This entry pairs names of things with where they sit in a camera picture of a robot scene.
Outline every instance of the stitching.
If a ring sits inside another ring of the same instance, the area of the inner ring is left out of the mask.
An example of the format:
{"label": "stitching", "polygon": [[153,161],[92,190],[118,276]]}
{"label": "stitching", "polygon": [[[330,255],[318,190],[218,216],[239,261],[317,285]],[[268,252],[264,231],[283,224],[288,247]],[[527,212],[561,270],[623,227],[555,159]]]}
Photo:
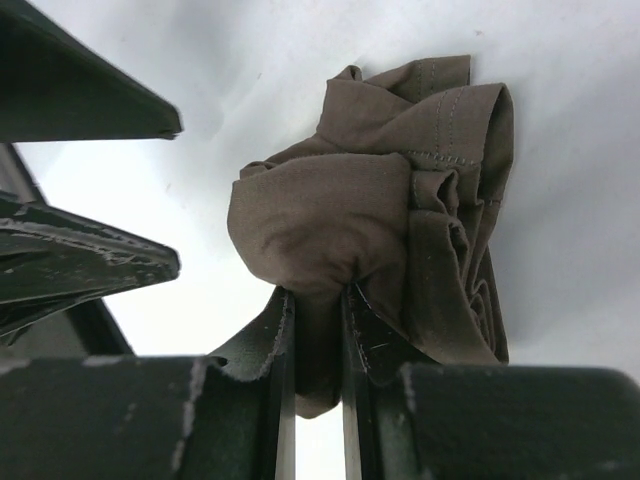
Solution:
{"label": "stitching", "polygon": [[452,155],[442,155],[440,153],[434,153],[434,152],[419,152],[416,150],[406,150],[400,153],[405,153],[408,155],[416,155],[419,157],[433,158],[437,162],[454,163],[456,165],[469,166],[469,167],[480,163],[478,161],[470,161],[462,157],[454,157]]}
{"label": "stitching", "polygon": [[433,95],[433,89],[436,85],[436,61],[431,60],[431,89],[429,90],[429,95]]}
{"label": "stitching", "polygon": [[439,146],[439,137],[440,137],[440,109],[442,108],[442,102],[444,101],[445,97],[449,94],[449,90],[445,91],[442,96],[440,97],[440,100],[438,101],[438,108],[436,108],[436,140],[435,140],[435,144],[436,144],[436,153],[439,153],[438,151],[440,150]]}
{"label": "stitching", "polygon": [[453,117],[456,113],[456,107],[458,106],[458,101],[464,92],[466,87],[462,87],[456,96],[456,99],[453,101],[453,106],[451,107],[451,113],[449,114],[449,148],[447,151],[451,151],[451,147],[453,146]]}
{"label": "stitching", "polygon": [[418,63],[418,101],[422,100],[422,64],[424,62]]}
{"label": "stitching", "polygon": [[394,153],[400,153],[400,154],[404,154],[404,155],[415,155],[418,157],[427,157],[427,158],[433,158],[434,160],[438,161],[438,162],[445,162],[445,163],[455,163],[456,165],[462,165],[462,166],[473,166],[473,165],[477,165],[480,162],[478,161],[470,161],[467,160],[466,158],[463,157],[458,157],[458,156],[453,156],[453,155],[442,155],[440,153],[435,153],[435,152],[424,152],[421,150],[400,150],[397,152],[387,152],[387,153],[355,153],[355,152],[332,152],[332,153],[312,153],[310,155],[300,155],[298,157],[291,157],[291,158],[287,158],[286,160],[284,160],[282,163],[278,164],[278,166],[289,162],[291,160],[299,160],[301,158],[311,158],[311,157],[324,157],[327,155],[344,155],[344,154],[350,154],[350,155],[369,155],[369,156],[374,156],[374,157],[382,157],[382,156],[386,156],[386,155],[392,155]]}
{"label": "stitching", "polygon": [[416,187],[416,182],[418,181],[418,175],[416,173],[413,174],[413,198],[416,201],[416,206],[422,210],[422,206],[420,205],[420,200],[418,198],[418,188]]}

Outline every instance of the metal edge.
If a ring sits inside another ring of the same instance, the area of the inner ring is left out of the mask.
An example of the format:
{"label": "metal edge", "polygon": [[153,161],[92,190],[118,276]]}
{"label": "metal edge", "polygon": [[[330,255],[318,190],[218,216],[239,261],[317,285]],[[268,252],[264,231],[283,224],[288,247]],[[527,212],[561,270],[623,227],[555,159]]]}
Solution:
{"label": "metal edge", "polygon": [[[47,203],[18,150],[11,144],[0,144],[0,185],[11,189],[24,202]],[[102,300],[91,300],[59,314],[69,320],[89,355],[134,353]]]}

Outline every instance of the olive green fabric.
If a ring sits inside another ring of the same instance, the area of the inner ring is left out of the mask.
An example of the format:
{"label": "olive green fabric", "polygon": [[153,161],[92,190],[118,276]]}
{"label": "olive green fabric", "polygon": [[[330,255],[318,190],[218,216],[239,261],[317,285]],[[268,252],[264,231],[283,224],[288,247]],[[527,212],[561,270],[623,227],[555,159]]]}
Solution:
{"label": "olive green fabric", "polygon": [[467,56],[327,83],[316,134],[247,165],[231,239],[249,270],[296,297],[297,412],[339,400],[340,293],[431,358],[508,360],[488,240],[513,159],[502,84],[469,86]]}

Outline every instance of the white background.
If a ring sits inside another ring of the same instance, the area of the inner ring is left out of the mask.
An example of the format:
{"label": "white background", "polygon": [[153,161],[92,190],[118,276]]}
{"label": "white background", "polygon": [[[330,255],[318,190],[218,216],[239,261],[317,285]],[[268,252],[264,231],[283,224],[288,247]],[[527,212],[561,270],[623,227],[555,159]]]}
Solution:
{"label": "white background", "polygon": [[[238,169],[313,132],[325,80],[470,53],[517,156],[491,242],[514,363],[640,379],[640,2],[35,0],[181,111],[176,141],[21,145],[50,202],[176,248],[176,282],[108,300],[137,353],[205,353],[263,307],[225,227]],[[344,478],[341,412],[298,421],[298,478]]]}

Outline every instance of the chipped paint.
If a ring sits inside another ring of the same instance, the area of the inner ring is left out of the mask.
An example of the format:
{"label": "chipped paint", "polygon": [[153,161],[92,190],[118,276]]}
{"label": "chipped paint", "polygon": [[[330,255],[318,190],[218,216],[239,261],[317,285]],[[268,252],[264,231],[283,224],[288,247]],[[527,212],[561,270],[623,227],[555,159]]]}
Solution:
{"label": "chipped paint", "polygon": [[116,363],[120,363],[122,361],[122,357],[114,355],[114,356],[92,356],[87,357],[82,361],[82,366],[84,367],[107,367],[109,365],[115,365]]}
{"label": "chipped paint", "polygon": [[136,408],[138,408],[138,405],[136,403],[129,404],[129,406],[127,407],[127,414],[124,416],[125,423],[129,423],[131,420],[133,420],[133,412],[135,412]]}
{"label": "chipped paint", "polygon": [[196,419],[196,401],[202,395],[202,387],[207,376],[206,358],[196,358],[191,367],[191,380],[189,381],[189,399],[184,402],[182,416],[182,438],[178,440],[171,455],[171,468],[174,472],[180,470],[187,440],[193,431],[193,422]]}
{"label": "chipped paint", "polygon": [[5,375],[16,368],[26,368],[31,364],[27,358],[10,358],[0,361],[0,375]]}
{"label": "chipped paint", "polygon": [[404,384],[404,394],[407,397],[407,407],[413,414],[416,413],[416,392],[413,389],[413,381],[411,379],[411,365],[404,365],[400,368],[400,375],[402,376]]}
{"label": "chipped paint", "polygon": [[[56,215],[74,222],[84,220],[80,217],[65,218],[65,215],[62,213],[63,212],[56,212]],[[87,250],[102,256],[110,266],[119,266],[122,264],[147,265],[150,262],[155,263],[154,260],[143,258],[134,261],[137,255],[132,257],[131,253],[126,251],[129,247],[146,251],[145,253],[148,252],[147,254],[149,255],[161,254],[161,252],[158,252],[156,246],[126,238],[115,230],[106,227],[96,228],[90,225],[83,225],[83,228],[87,230],[91,229],[96,233],[82,232],[70,228],[54,227],[52,225],[34,222],[22,222],[11,218],[0,219],[0,230],[8,230],[13,236],[36,238],[41,241],[49,241]],[[105,238],[100,235],[106,235],[110,238]]]}

